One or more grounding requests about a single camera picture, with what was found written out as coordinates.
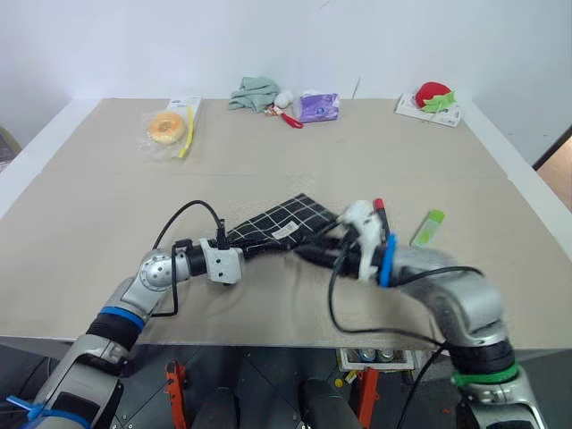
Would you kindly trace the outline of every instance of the plastic wrapper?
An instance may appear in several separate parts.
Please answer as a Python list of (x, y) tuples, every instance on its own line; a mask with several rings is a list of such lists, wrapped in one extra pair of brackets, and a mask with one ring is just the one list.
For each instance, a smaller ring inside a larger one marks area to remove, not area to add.
[(139, 148), (151, 161), (183, 159), (192, 144), (200, 97), (174, 99), (162, 111), (143, 114)]
[(340, 114), (338, 94), (304, 95), (292, 106), (294, 115), (300, 122), (335, 121)]

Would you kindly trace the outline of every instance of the red toy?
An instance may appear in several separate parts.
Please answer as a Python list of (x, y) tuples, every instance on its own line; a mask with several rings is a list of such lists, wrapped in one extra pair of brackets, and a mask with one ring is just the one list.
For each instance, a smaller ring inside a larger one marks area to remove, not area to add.
[(415, 94), (415, 101), (420, 109), (425, 107), (425, 100), (431, 100), (435, 96), (446, 96), (451, 90), (441, 83), (426, 82)]

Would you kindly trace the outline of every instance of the green cloth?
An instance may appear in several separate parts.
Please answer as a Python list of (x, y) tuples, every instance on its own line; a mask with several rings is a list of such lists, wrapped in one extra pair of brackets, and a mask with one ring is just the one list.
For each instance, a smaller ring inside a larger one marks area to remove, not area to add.
[(257, 114), (274, 102), (280, 88), (267, 78), (242, 78), (240, 88), (231, 94), (229, 110), (248, 107)]

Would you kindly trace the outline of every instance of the black checkered cloth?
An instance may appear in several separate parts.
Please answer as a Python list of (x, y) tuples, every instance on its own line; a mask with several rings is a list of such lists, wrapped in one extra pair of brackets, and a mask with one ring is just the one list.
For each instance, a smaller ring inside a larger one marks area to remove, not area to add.
[(291, 250), (335, 224), (336, 218), (312, 198), (299, 194), (233, 228), (228, 239), (249, 259), (267, 251)]

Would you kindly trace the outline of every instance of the white cardboard box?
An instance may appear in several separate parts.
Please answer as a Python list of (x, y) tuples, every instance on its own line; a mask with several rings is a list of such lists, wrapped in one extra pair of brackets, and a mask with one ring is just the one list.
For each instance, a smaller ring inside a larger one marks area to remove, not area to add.
[(411, 116), (412, 118), (421, 119), (423, 121), (435, 122), (448, 127), (457, 127), (461, 121), (461, 108), (455, 103), (449, 109), (437, 114), (428, 114), (417, 107), (415, 96), (405, 93), (401, 96), (400, 101), (395, 108), (396, 114)]
[(415, 369), (413, 354), (410, 350), (402, 350), (397, 353), (391, 362), (351, 362), (348, 357), (348, 349), (337, 349), (338, 367), (341, 371), (364, 371), (366, 368), (377, 371), (408, 371)]

